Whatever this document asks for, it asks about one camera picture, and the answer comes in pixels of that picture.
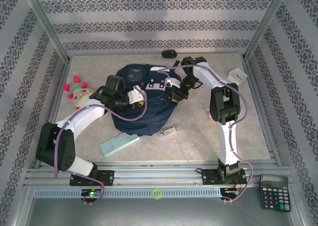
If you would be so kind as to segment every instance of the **light blue sponge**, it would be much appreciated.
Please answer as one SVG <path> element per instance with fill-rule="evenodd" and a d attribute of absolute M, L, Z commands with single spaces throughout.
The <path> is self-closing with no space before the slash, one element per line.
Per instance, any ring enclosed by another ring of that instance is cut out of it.
<path fill-rule="evenodd" d="M 108 156 L 138 140 L 139 137 L 137 135 L 128 135 L 127 133 L 122 133 L 115 138 L 105 141 L 99 146 L 104 156 Z"/>

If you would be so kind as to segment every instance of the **calculator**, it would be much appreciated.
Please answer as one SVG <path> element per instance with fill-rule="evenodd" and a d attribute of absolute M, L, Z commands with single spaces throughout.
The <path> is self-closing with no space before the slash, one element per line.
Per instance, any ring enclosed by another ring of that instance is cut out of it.
<path fill-rule="evenodd" d="M 263 209 L 278 212 L 291 211 L 288 177 L 261 175 L 259 185 Z"/>

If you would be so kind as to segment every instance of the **calculator display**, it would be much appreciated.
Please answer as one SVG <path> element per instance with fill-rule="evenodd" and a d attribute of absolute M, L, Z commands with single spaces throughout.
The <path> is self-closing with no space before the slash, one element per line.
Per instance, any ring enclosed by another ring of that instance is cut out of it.
<path fill-rule="evenodd" d="M 285 182 L 285 179 L 276 175 L 264 175 L 263 181 Z"/>

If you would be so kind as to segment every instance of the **gray floor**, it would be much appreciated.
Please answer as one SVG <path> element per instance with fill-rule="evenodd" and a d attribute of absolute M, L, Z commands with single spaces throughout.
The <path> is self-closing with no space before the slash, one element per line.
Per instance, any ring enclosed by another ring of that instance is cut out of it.
<path fill-rule="evenodd" d="M 259 188 L 235 203 L 219 199 L 35 199 L 28 226 L 291 226 L 289 213 L 263 210 Z"/>

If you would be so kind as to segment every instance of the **black computer mouse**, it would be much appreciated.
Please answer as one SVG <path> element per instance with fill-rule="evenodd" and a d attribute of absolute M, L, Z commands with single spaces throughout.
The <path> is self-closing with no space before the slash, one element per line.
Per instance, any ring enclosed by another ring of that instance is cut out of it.
<path fill-rule="evenodd" d="M 162 57 L 167 59 L 173 59 L 177 57 L 177 52 L 175 50 L 166 50 L 161 53 Z"/>

